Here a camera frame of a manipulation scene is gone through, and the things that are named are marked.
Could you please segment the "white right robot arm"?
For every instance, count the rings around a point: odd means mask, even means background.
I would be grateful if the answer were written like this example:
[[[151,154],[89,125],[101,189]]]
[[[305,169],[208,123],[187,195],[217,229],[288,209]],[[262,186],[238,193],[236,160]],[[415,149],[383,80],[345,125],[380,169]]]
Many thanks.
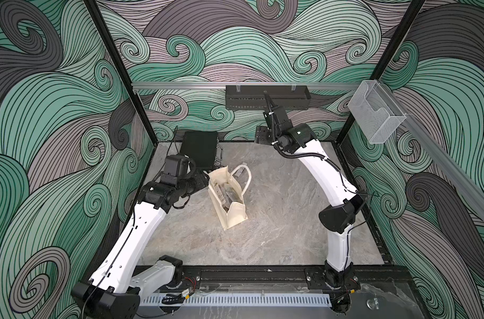
[[[347,289],[355,282],[350,256],[352,230],[368,196],[343,176],[309,125],[293,125],[287,111],[275,104],[268,92],[263,96],[267,125],[257,127],[255,142],[272,146],[283,158],[299,160],[323,190],[328,199],[328,207],[319,213],[319,220],[328,231],[324,278],[332,288]]]

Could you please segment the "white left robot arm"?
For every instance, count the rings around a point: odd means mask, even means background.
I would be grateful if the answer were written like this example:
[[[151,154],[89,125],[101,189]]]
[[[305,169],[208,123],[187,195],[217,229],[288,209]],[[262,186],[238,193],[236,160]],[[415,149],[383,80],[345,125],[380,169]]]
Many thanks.
[[[209,185],[203,171],[184,177],[163,177],[140,191],[129,224],[111,252],[88,280],[74,285],[71,295],[81,318],[134,318],[142,300],[163,286],[182,284],[183,262],[164,255],[136,274],[138,260],[152,234],[181,198],[189,199]]]

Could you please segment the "cream canvas tote bag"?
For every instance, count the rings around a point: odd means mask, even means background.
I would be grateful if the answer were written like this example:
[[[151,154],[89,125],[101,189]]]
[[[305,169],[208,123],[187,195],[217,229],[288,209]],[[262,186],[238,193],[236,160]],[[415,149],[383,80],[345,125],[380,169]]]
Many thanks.
[[[235,174],[239,171],[247,173],[247,181],[241,187]],[[244,195],[247,192],[252,174],[245,164],[237,166],[232,171],[222,167],[208,174],[208,193],[214,205],[224,231],[248,220]]]

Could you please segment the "clear compass case green label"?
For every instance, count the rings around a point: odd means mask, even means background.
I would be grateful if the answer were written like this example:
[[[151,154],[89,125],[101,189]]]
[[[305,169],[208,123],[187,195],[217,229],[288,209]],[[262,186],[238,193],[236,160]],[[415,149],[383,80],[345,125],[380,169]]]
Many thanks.
[[[228,212],[232,203],[242,203],[242,200],[235,189],[228,183],[219,186],[219,199],[223,209]]]

